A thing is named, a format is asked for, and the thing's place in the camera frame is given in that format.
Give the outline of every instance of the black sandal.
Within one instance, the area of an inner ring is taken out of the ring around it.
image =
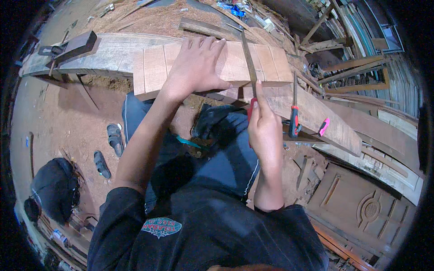
[[[117,157],[121,157],[124,152],[124,145],[122,145],[122,135],[119,127],[112,123],[107,126],[108,143],[115,150]]]
[[[104,156],[99,150],[93,153],[93,162],[95,163],[96,170],[98,170],[100,175],[103,175],[106,179],[110,179],[112,177],[112,174],[105,163]]]

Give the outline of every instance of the tool handle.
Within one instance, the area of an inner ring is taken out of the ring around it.
[[[250,123],[250,118],[252,117],[253,103],[256,101],[258,101],[257,98],[252,98],[250,100],[250,107],[249,107],[249,109],[247,109],[247,121],[249,123]]]
[[[326,118],[323,121],[321,127],[319,128],[318,134],[319,134],[320,137],[322,137],[322,135],[325,133],[325,131],[326,131],[327,127],[329,126],[329,124],[330,124],[330,119]]]
[[[289,136],[294,138],[298,136],[302,126],[298,123],[298,106],[291,106],[291,118],[289,120]]]

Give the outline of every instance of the sawdust pile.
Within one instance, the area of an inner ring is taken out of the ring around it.
[[[81,77],[83,84],[88,86],[99,86],[120,93],[133,91],[132,80],[118,79],[100,75],[85,75]]]
[[[186,0],[176,0],[166,7],[142,7],[119,22],[115,22],[116,19],[134,9],[137,5],[136,2],[132,1],[125,1],[124,3],[125,5],[119,7],[115,5],[116,9],[104,17],[92,19],[82,30],[82,33],[93,30],[95,33],[149,33],[181,38],[191,36],[190,33],[186,34],[178,29],[181,17],[214,25],[221,24],[221,18],[217,14],[198,10],[188,5]],[[183,8],[188,8],[188,11],[181,12],[180,10]],[[117,30],[130,23],[134,24],[119,31]]]

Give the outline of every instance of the concrete floor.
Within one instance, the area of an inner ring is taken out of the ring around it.
[[[80,33],[86,25],[88,16],[93,14],[98,0],[77,1],[69,6],[58,7],[40,33],[42,44],[58,42],[63,31],[78,18],[78,23],[72,29],[70,36]],[[79,209],[83,214],[99,217],[99,206],[105,202],[107,193],[112,189],[119,158],[109,146],[106,126],[110,123],[120,123],[124,92],[99,86],[89,87],[89,93],[97,106],[99,113],[95,114],[86,104],[77,90],[77,85],[69,84],[68,89],[49,85],[36,78],[23,78],[18,89],[12,119],[11,166],[17,194],[17,211],[25,216],[22,202],[30,196],[30,158],[25,146],[29,131],[34,134],[33,161],[35,174],[38,169],[55,157],[62,157],[60,148],[76,162],[83,173],[85,183],[81,187],[81,202]],[[171,125],[171,130],[182,138],[190,139],[190,128],[194,118],[204,102],[216,105],[215,101],[192,95],[180,107]],[[283,187],[285,205],[290,205],[296,199],[302,198],[300,204],[305,204],[308,197],[302,189],[296,190],[296,180],[300,169],[293,159],[299,153],[316,156],[316,162],[324,157],[307,146],[296,147],[289,144],[290,150],[284,154]],[[93,153],[100,150],[112,173],[112,179],[107,181],[96,171],[93,163]]]

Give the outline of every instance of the black garment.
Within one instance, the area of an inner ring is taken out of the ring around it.
[[[68,222],[78,204],[78,179],[65,158],[54,158],[41,167],[31,185],[32,196],[42,210],[60,225]]]
[[[183,187],[148,217],[144,203],[131,188],[108,193],[89,270],[207,270],[217,264],[327,270],[328,257],[300,205],[261,214],[200,186]]]

